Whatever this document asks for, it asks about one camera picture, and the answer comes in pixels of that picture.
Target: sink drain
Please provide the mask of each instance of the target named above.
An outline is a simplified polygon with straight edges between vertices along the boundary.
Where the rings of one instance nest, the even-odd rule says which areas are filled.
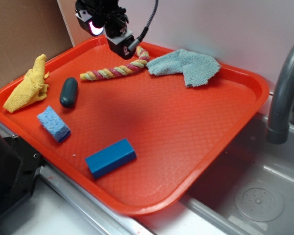
[[[243,216],[258,222],[276,219],[284,208],[281,194],[263,183],[250,183],[239,188],[235,205]]]

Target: blue rectangular block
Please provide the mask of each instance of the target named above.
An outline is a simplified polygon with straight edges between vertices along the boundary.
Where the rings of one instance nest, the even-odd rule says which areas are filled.
[[[99,178],[112,170],[136,158],[136,153],[127,139],[123,139],[98,153],[86,158],[85,161],[94,178]]]

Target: orange tray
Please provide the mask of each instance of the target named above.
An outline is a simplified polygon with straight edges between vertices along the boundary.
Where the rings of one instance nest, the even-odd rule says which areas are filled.
[[[151,59],[172,51],[141,46]],[[208,85],[197,88],[185,88],[182,74],[157,77],[147,69],[110,80],[79,80],[80,73],[128,63],[109,50],[104,37],[85,41],[46,63],[45,100],[10,114],[3,104],[23,77],[3,87],[0,121],[106,206],[141,215],[177,201],[265,103],[269,89],[259,75],[225,64]],[[72,109],[59,102],[68,77],[78,80]],[[71,129],[63,143],[38,121],[48,105]],[[137,159],[95,180],[85,158],[124,138]]]

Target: multicolored rope toy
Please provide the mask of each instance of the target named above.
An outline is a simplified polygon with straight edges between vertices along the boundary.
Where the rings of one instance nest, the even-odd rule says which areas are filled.
[[[80,75],[82,81],[96,81],[103,79],[110,79],[114,77],[127,76],[133,74],[141,69],[143,69],[149,61],[149,53],[142,47],[138,46],[136,48],[135,54],[138,56],[138,59],[131,62],[128,65],[120,65],[114,67],[113,69],[103,69],[98,71],[88,71]]]

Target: yellow cloth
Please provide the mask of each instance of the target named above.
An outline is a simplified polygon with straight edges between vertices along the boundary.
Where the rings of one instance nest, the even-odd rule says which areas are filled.
[[[45,84],[45,79],[49,73],[45,75],[46,59],[44,54],[38,56],[33,68],[28,70],[24,80],[9,96],[3,107],[10,113],[47,97],[49,85]]]

